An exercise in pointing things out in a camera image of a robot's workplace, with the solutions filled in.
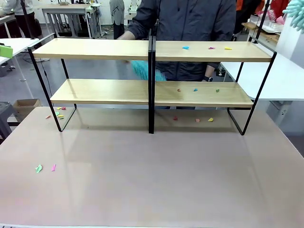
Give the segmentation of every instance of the stool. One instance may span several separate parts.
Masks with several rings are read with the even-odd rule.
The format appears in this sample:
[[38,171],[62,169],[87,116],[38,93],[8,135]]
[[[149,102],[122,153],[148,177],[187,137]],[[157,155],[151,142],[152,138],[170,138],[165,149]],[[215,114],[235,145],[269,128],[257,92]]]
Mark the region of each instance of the stool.
[[18,115],[10,102],[0,102],[0,135],[3,139],[6,139],[11,133],[8,118],[12,114]]

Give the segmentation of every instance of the wooden shelf board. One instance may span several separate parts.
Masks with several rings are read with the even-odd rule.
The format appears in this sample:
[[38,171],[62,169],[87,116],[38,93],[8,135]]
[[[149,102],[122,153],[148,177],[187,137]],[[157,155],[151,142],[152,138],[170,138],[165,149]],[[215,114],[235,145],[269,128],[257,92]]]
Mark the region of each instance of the wooden shelf board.
[[157,61],[181,62],[270,62],[271,57],[247,41],[157,41]]
[[147,105],[148,82],[142,80],[67,79],[52,103]]
[[[237,83],[156,82],[156,106],[244,107],[252,101]],[[68,79],[52,103],[147,105],[148,82],[142,80]]]
[[[147,40],[55,38],[35,50],[35,57],[148,60]],[[270,62],[271,57],[251,42],[157,41],[157,61]]]
[[250,108],[252,101],[231,82],[157,82],[155,105]]
[[147,40],[55,38],[33,52],[37,58],[148,60]]

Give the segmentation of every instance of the jacket zipper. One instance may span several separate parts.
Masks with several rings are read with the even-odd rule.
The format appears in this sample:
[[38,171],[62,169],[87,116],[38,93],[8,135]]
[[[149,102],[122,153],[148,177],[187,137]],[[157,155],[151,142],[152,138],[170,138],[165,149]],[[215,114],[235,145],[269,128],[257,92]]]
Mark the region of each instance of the jacket zipper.
[[[182,41],[182,38],[184,36],[184,30],[185,30],[187,15],[188,15],[189,1],[190,0],[187,0],[186,15],[185,15],[184,25],[182,27],[181,38],[180,38],[181,41]],[[176,67],[175,67],[175,80],[177,80],[177,72],[178,72],[179,68],[180,68],[180,63],[178,62],[177,65],[176,65]]]

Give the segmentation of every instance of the green paper scrap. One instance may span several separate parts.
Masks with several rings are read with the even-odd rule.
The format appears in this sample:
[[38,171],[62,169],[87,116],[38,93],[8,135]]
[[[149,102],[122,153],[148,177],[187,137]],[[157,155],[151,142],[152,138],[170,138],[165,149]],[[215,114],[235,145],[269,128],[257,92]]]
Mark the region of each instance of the green paper scrap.
[[8,46],[0,45],[0,57],[13,58],[13,49]]
[[42,168],[42,165],[39,164],[39,166],[36,167],[36,173],[39,173],[42,169],[43,169],[43,168]]

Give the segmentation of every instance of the two-tier shelf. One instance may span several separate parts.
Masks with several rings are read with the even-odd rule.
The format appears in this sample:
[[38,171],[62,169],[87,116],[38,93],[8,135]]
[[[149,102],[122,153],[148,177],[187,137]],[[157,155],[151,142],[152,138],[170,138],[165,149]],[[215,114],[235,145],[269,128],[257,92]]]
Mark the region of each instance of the two-tier shelf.
[[[60,127],[52,104],[132,104],[149,105],[149,133],[154,133],[155,106],[224,107],[243,135],[257,104],[259,95],[276,57],[269,56],[251,42],[205,42],[205,41],[156,41],[149,40],[99,40],[57,38],[35,51],[28,49],[41,82],[48,104],[59,131]],[[50,98],[43,82],[35,57],[60,58],[66,81]],[[64,59],[147,60],[149,80],[70,79]],[[155,82],[155,61],[181,62],[269,62],[269,68],[254,102],[238,84],[232,82]],[[229,111],[230,108],[251,108],[244,130],[241,130]]]

